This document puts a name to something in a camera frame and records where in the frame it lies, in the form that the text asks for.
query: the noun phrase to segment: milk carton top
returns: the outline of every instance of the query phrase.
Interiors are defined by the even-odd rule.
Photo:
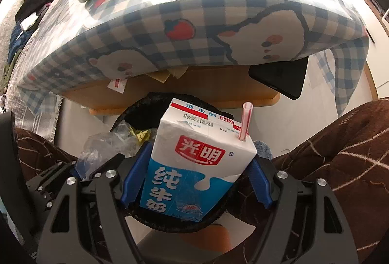
[[[238,139],[241,124],[201,107],[173,99],[158,128],[151,158],[166,166],[197,171],[205,178],[196,190],[207,190],[211,178],[233,183],[257,151],[250,136]]]

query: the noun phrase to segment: silver screw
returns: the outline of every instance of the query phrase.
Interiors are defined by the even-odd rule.
[[[278,171],[277,172],[277,177],[281,178],[282,180],[285,180],[288,177],[288,173],[285,171]]]
[[[325,179],[323,179],[323,178],[319,178],[318,179],[318,184],[320,186],[326,186],[327,185],[327,181]]]
[[[66,180],[66,184],[68,185],[73,185],[75,183],[75,177],[69,177],[67,180]]]
[[[116,171],[115,170],[108,170],[108,171],[106,171],[106,176],[108,178],[115,177],[115,175],[116,175]]]

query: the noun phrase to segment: blue and white milk carton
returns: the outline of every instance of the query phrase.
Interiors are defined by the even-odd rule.
[[[173,99],[158,128],[141,207],[201,221],[257,153],[239,131],[239,122]]]

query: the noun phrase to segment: checkered tablecloth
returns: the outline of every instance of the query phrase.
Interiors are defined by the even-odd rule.
[[[18,86],[37,113],[53,110],[54,94],[106,77],[317,53],[323,62],[329,48],[336,74],[327,82],[341,114],[368,51],[360,16],[342,0],[55,0]]]

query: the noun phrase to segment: straw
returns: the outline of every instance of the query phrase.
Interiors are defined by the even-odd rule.
[[[245,141],[246,135],[248,131],[248,125],[250,124],[252,109],[254,108],[253,104],[250,102],[246,102],[243,104],[242,111],[242,128],[239,133],[239,140]]]

